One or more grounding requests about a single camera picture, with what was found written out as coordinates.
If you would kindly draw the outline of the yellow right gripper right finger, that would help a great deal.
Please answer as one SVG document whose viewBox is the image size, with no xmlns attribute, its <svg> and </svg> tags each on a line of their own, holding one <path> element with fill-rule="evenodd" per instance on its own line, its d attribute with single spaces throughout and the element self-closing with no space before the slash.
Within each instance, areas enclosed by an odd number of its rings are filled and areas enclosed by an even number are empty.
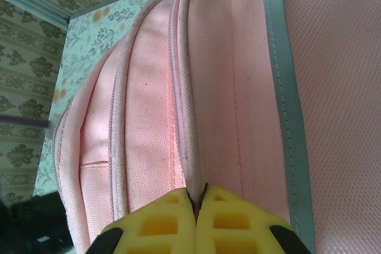
<svg viewBox="0 0 381 254">
<path fill-rule="evenodd" d="M 310 253 L 290 224 L 218 186 L 205 186 L 196 253 Z"/>
</svg>

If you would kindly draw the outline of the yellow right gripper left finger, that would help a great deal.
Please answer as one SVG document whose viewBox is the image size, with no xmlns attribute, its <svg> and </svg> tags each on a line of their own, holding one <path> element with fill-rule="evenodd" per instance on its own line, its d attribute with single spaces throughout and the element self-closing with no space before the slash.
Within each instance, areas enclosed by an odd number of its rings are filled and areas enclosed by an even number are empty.
<svg viewBox="0 0 381 254">
<path fill-rule="evenodd" d="M 88 253 L 195 253 L 196 222 L 185 188 L 106 226 Z"/>
</svg>

